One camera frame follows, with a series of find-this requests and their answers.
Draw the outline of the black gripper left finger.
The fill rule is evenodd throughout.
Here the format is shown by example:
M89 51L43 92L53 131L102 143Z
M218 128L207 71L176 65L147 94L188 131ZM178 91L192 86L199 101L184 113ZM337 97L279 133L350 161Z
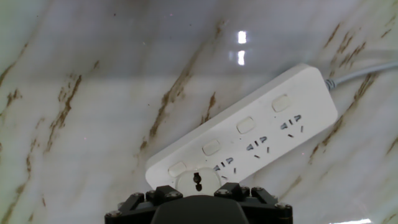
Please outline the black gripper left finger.
M151 223L157 209L167 202L183 198L175 188L164 185L146 193L136 192L104 216L105 224Z

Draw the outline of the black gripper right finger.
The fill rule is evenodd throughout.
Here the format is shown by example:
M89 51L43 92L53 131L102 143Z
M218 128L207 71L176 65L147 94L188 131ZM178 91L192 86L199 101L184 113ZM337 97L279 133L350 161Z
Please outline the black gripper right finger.
M226 183L214 192L214 196L234 201L238 207L233 215L239 215L248 223L293 224L293 208L279 202L263 187L246 187L239 183Z

